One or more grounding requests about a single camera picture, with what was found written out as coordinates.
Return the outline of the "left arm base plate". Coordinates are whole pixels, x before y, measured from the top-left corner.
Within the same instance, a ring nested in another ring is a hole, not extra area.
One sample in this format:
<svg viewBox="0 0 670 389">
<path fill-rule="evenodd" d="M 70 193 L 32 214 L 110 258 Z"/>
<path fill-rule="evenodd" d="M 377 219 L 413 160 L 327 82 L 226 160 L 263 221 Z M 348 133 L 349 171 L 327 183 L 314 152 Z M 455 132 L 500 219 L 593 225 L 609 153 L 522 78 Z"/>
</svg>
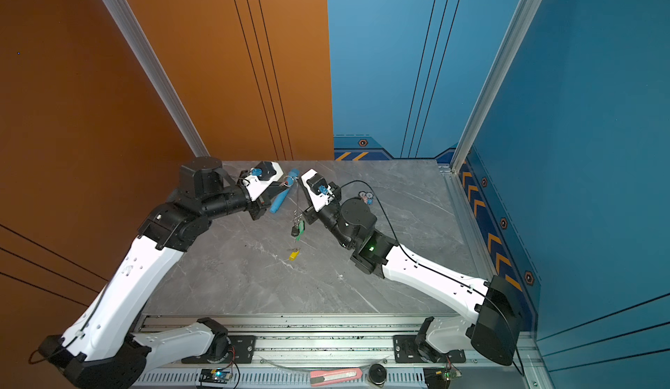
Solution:
<svg viewBox="0 0 670 389">
<path fill-rule="evenodd" d="M 181 360 L 182 364 L 250 364 L 256 348 L 256 336 L 233 335 L 216 338 L 207 352 Z"/>
</svg>

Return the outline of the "green tagged key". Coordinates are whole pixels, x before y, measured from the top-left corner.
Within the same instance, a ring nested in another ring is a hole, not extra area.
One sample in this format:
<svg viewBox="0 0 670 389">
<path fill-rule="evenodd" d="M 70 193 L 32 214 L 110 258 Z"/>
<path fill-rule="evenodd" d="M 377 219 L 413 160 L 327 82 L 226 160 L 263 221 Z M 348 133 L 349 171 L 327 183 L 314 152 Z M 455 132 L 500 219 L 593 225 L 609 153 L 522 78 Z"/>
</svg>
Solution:
<svg viewBox="0 0 670 389">
<path fill-rule="evenodd" d="M 296 242 L 300 240 L 301 235 L 305 231 L 305 221 L 298 220 L 295 221 L 291 227 L 291 236 L 295 239 Z"/>
</svg>

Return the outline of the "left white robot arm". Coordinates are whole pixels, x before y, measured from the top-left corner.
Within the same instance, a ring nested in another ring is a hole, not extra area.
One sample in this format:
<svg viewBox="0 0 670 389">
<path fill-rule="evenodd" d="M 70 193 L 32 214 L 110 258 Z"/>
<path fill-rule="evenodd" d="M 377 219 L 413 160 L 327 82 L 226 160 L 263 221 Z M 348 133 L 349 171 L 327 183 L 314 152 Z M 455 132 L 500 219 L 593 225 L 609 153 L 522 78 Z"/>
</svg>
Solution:
<svg viewBox="0 0 670 389">
<path fill-rule="evenodd" d="M 259 162 L 233 180 L 220 160 L 181 166 L 179 185 L 139 227 L 117 272 L 82 316 L 38 347 L 42 359 L 77 388 L 129 388 L 144 372 L 231 351 L 229 332 L 210 317 L 157 334 L 132 333 L 134 319 L 165 275 L 217 218 L 247 212 L 259 219 L 284 190 L 277 162 Z"/>
</svg>

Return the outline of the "keyring with coloured keys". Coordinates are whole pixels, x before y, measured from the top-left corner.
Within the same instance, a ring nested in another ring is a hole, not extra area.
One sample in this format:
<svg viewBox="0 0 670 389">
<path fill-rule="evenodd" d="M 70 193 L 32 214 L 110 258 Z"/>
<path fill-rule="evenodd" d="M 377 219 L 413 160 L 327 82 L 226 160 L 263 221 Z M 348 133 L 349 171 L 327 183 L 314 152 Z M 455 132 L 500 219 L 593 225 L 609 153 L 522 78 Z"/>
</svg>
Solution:
<svg viewBox="0 0 670 389">
<path fill-rule="evenodd" d="M 293 223 L 294 223 L 295 221 L 298 221 L 298 220 L 304 220 L 303 210 L 301 209 L 301 206 L 300 206 L 301 191 L 300 191 L 300 186 L 299 186 L 299 179 L 297 179 L 296 183 L 293 185 L 293 188 L 295 190 L 295 198 L 294 198 L 295 209 L 294 209 L 294 216 L 293 216 Z"/>
</svg>

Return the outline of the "yellow tagged key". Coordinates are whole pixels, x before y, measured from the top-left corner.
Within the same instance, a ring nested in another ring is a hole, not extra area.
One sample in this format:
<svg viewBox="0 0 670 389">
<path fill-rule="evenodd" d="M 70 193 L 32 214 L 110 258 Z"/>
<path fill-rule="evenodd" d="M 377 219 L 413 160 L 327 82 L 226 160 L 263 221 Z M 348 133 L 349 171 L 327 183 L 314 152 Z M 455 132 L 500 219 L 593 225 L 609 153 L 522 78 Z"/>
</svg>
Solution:
<svg viewBox="0 0 670 389">
<path fill-rule="evenodd" d="M 290 260 L 291 262 L 292 262 L 292 261 L 295 261 L 295 260 L 297 259 L 297 257 L 299 256 L 299 254 L 300 254 L 300 251 L 299 251 L 299 250 L 295 250 L 295 251 L 293 251 L 293 252 L 290 254 L 290 256 L 289 256 L 289 260 Z"/>
</svg>

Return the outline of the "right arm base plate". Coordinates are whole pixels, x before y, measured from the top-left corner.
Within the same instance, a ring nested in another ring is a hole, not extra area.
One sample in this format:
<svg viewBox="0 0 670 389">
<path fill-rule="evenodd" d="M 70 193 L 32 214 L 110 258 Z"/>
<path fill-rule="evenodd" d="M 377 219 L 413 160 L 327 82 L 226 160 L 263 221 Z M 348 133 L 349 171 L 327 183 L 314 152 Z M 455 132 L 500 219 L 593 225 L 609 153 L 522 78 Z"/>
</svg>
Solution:
<svg viewBox="0 0 670 389">
<path fill-rule="evenodd" d="M 393 336 L 394 360 L 398 364 L 435 363 L 464 364 L 467 361 L 464 350 L 437 352 L 427 343 L 418 344 L 415 335 Z"/>
</svg>

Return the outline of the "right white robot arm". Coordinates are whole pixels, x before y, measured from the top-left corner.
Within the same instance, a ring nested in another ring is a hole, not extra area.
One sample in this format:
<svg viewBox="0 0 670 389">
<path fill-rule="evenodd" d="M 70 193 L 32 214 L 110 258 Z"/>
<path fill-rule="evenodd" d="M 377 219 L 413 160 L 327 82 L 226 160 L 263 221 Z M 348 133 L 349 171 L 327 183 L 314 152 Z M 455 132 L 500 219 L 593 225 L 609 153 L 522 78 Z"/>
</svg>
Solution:
<svg viewBox="0 0 670 389">
<path fill-rule="evenodd" d="M 494 363 L 515 364 L 523 308 L 518 289 L 508 280 L 470 277 L 419 256 L 378 231 L 376 216 L 356 198 L 311 197 L 305 217 L 321 221 L 364 273 L 412 287 L 459 315 L 457 320 L 424 320 L 415 337 L 422 356 L 438 361 L 469 344 Z"/>
</svg>

